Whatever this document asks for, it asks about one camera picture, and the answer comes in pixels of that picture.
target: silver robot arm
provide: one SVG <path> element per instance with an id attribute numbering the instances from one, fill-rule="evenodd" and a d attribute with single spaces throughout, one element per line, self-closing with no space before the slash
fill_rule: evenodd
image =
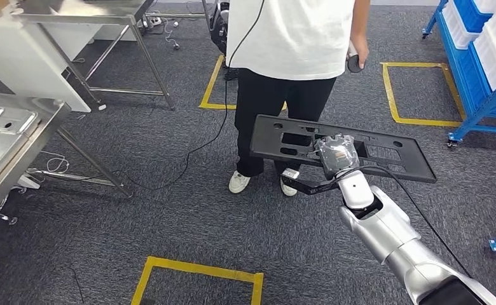
<path id="1" fill-rule="evenodd" d="M 496 297 L 482 284 L 445 264 L 420 242 L 407 214 L 381 189 L 369 186 L 362 172 L 348 174 L 339 185 L 343 223 L 392 270 L 413 304 L 496 305 Z"/>

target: blue storage bin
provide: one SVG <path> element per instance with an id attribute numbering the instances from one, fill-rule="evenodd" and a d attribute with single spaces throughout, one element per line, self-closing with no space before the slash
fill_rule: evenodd
<path id="1" fill-rule="evenodd" d="M 468 32 L 482 32 L 484 23 L 493 16 L 493 14 L 481 13 L 476 7 L 474 0 L 454 0 L 454 3 L 460 12 L 460 16 Z"/>

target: caster wheel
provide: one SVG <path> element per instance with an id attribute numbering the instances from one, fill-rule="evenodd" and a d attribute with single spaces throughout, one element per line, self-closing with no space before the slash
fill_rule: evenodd
<path id="1" fill-rule="evenodd" d="M 458 141 L 448 140 L 448 142 L 446 143 L 446 146 L 448 148 L 458 147 Z"/>

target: black pants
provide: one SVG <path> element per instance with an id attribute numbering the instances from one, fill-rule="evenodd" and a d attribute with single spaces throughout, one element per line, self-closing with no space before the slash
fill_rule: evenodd
<path id="1" fill-rule="evenodd" d="M 287 101 L 289 117 L 318 121 L 334 86 L 336 78 L 313 81 L 289 81 L 268 78 L 248 69 L 240 69 L 238 75 L 237 111 L 235 127 L 238 130 L 237 171 L 246 177 L 263 172 L 263 159 L 250 156 L 250 142 L 254 123 L 258 114 L 278 116 L 284 101 Z M 303 144 L 304 137 L 288 139 L 289 143 Z M 286 168 L 298 170 L 297 162 L 275 162 L 276 171 L 282 173 Z"/>

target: black cable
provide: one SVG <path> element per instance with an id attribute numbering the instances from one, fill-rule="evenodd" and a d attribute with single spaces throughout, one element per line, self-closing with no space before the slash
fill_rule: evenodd
<path id="1" fill-rule="evenodd" d="M 246 40 L 246 37 L 248 37 L 248 34 L 250 34 L 250 32 L 252 32 L 252 30 L 254 29 L 254 27 L 256 26 L 256 24 L 258 23 L 259 18 L 261 17 L 261 12 L 263 11 L 263 5 L 265 5 L 265 0 L 261 0 L 261 6 L 259 7 L 258 17 L 256 18 L 256 21 L 254 21 L 254 24 L 252 24 L 252 26 L 250 27 L 250 29 L 248 30 L 248 32 L 246 32 L 246 35 L 244 35 L 244 37 L 238 43 L 237 47 L 235 48 L 235 51 L 233 51 L 233 53 L 231 54 L 230 64 L 227 65 L 228 67 L 231 65 L 231 61 L 233 60 L 233 57 L 235 56 L 235 54 L 236 54 L 236 52 L 238 50 L 238 47 L 244 42 L 244 40 Z"/>
<path id="2" fill-rule="evenodd" d="M 68 266 L 68 268 L 70 268 L 70 270 L 72 270 L 72 272 L 74 273 L 74 279 L 76 279 L 76 284 L 78 284 L 79 296 L 81 297 L 81 302 L 85 303 L 85 301 L 83 300 L 83 293 L 81 292 L 81 285 L 79 284 L 78 276 L 76 275 L 76 270 L 74 270 L 74 268 L 70 266 Z"/>
<path id="3" fill-rule="evenodd" d="M 363 165 L 363 166 L 358 166 L 357 168 L 352 168 L 350 170 L 347 170 L 345 173 L 339 173 L 339 176 L 337 176 L 333 180 L 335 182 L 339 182 L 340 180 L 344 179 L 345 176 L 347 176 L 348 174 L 350 174 L 350 173 L 352 173 L 352 172 L 354 172 L 356 170 L 362 171 L 363 169 L 366 169 L 366 168 L 374 168 L 374 169 L 377 169 L 377 170 L 382 170 L 383 172 L 385 172 L 387 175 L 389 175 L 391 178 L 393 178 L 398 183 L 398 185 L 401 187 L 401 189 L 403 189 L 403 191 L 407 194 L 407 197 L 409 197 L 409 200 L 411 200 L 411 202 L 415 206 L 415 208 L 417 208 L 417 211 L 420 214 L 420 216 L 422 216 L 422 218 L 424 219 L 424 221 L 426 221 L 426 223 L 428 224 L 428 226 L 430 227 L 430 229 L 432 230 L 432 232 L 435 234 L 435 236 L 437 236 L 437 238 L 439 239 L 439 241 L 447 249 L 448 253 L 450 253 L 450 255 L 452 255 L 452 257 L 454 258 L 454 260 L 458 263 L 458 265 L 460 265 L 460 267 L 464 270 L 464 272 L 466 273 L 466 275 L 468 277 L 472 278 L 472 276 L 468 272 L 467 268 L 465 268 L 465 266 L 462 264 L 462 262 L 456 256 L 456 254 L 454 254 L 454 251 L 452 251 L 452 249 L 448 246 L 448 244 L 445 242 L 445 240 L 443 239 L 443 237 L 441 237 L 441 235 L 437 232 L 437 230 L 434 228 L 434 226 L 428 220 L 428 218 L 426 217 L 426 215 L 424 215 L 424 213 L 421 211 L 420 207 L 417 205 L 416 201 L 413 199 L 413 197 L 411 196 L 411 194 L 409 193 L 409 191 L 405 188 L 405 186 L 403 185 L 403 183 L 390 170 L 388 170 L 388 169 L 386 169 L 386 168 L 384 168 L 382 166 L 377 166 L 377 165 Z"/>
<path id="4" fill-rule="evenodd" d="M 256 26 L 256 24 L 258 23 L 259 21 L 259 18 L 261 16 L 261 12 L 263 11 L 263 5 L 265 4 L 265 0 L 262 0 L 261 1 L 261 6 L 259 7 L 259 12 L 258 12 L 258 17 L 256 18 L 256 20 L 254 21 L 254 23 L 252 24 L 252 26 L 250 27 L 250 29 L 246 32 L 246 34 L 244 35 L 244 37 L 241 39 L 241 41 L 239 42 L 239 44 L 237 45 L 237 47 L 235 48 L 235 50 L 233 51 L 233 53 L 231 54 L 231 57 L 230 57 L 230 63 L 231 61 L 233 60 L 233 57 L 235 56 L 238 48 L 240 47 L 240 45 L 246 40 L 246 37 L 248 37 L 248 35 L 250 34 L 250 32 L 252 32 L 252 30 L 254 29 L 254 27 Z M 226 124 L 226 120 L 228 118 L 228 80 L 226 79 L 225 80 L 225 94 L 224 94 L 224 108 L 226 110 L 226 114 L 224 115 L 224 119 L 222 121 L 222 125 L 220 126 L 220 129 L 218 130 L 218 133 L 216 134 L 216 136 L 208 141 L 207 143 L 203 144 L 202 146 L 194 149 L 194 150 L 191 150 L 188 152 L 188 154 L 186 154 L 186 163 L 185 163 L 185 166 L 184 166 L 184 170 L 181 172 L 181 174 L 179 176 L 177 176 L 177 178 L 175 178 L 175 180 L 173 180 L 172 182 L 169 182 L 169 183 L 166 183 L 162 186 L 159 186 L 159 187 L 148 187 L 148 186 L 144 186 L 138 182 L 136 182 L 134 179 L 132 179 L 127 173 L 123 172 L 123 171 L 120 171 L 128 180 L 130 180 L 133 184 L 141 187 L 141 188 L 144 188 L 144 189 L 147 189 L 149 191 L 158 191 L 160 189 L 163 189 L 165 187 L 169 187 L 169 186 L 172 186 L 173 184 L 175 184 L 177 181 L 179 181 L 183 175 L 186 173 L 187 169 L 188 169 L 188 164 L 189 164 L 189 161 L 190 161 L 190 155 L 195 153 L 196 151 L 199 151 L 200 149 L 204 148 L 205 146 L 213 143 L 216 139 L 218 139 L 218 137 L 220 136 L 220 134 L 222 133 L 222 129 L 224 128 L 224 125 Z"/>

